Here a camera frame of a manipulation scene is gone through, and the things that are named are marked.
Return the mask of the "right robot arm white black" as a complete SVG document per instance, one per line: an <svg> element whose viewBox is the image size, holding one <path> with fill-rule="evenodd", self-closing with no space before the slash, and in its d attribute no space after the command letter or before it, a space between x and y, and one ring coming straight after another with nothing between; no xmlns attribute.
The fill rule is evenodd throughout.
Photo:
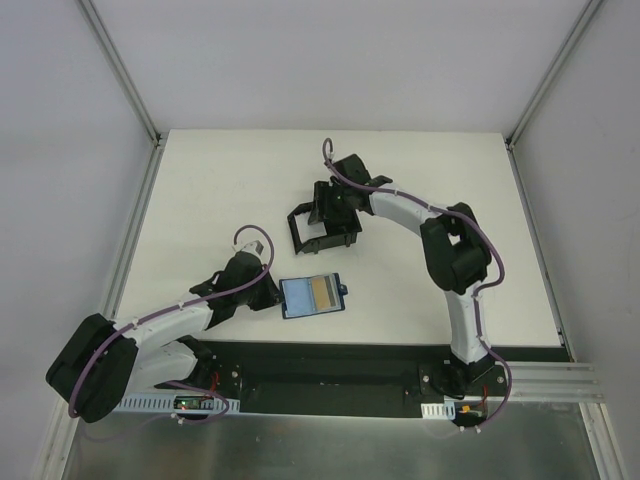
<svg viewBox="0 0 640 480"><path fill-rule="evenodd" d="M324 163L332 176L314 185L309 223L338 224L361 211L420 237L427 272L445 294L451 324L450 360L431 375L430 385L455 399L473 394L494 365L478 292L492 256L477 232L473 211L465 203L435 206L399 190L386 176L373 178L355 154L337 162L327 155Z"/></svg>

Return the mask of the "blue leather card holder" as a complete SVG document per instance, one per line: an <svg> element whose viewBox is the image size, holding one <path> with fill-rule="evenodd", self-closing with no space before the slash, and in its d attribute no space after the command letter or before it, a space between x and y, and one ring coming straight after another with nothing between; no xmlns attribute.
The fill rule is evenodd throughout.
<svg viewBox="0 0 640 480"><path fill-rule="evenodd" d="M309 277L281 279L279 281L279 287L283 295L282 318L285 320L299 319L343 311L345 308L343 310L332 308L328 311L317 311L314 307L310 280L316 276L330 276L331 274L332 273ZM343 297L344 299L348 295L348 287L342 282L341 284L346 290L346 293Z"/></svg>

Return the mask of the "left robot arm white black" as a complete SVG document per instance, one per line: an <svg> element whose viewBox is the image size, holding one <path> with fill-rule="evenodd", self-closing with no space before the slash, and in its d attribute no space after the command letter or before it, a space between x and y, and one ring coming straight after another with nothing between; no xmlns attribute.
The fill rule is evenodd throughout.
<svg viewBox="0 0 640 480"><path fill-rule="evenodd" d="M126 395L170 381L211 387L219 366L197 335L231 319L241 306L260 311L281 301L261 246L244 245L224 269L158 312L86 317L49 367L46 383L87 423L106 417Z"/></svg>

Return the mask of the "black plastic card tray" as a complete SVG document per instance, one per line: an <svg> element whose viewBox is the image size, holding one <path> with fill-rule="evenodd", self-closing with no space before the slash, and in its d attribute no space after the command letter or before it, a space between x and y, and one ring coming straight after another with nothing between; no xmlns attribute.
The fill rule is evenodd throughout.
<svg viewBox="0 0 640 480"><path fill-rule="evenodd" d="M310 203L301 203L287 215L295 254L318 254L321 250L350 247L357 241L362 226L357 213L346 223L307 224Z"/></svg>

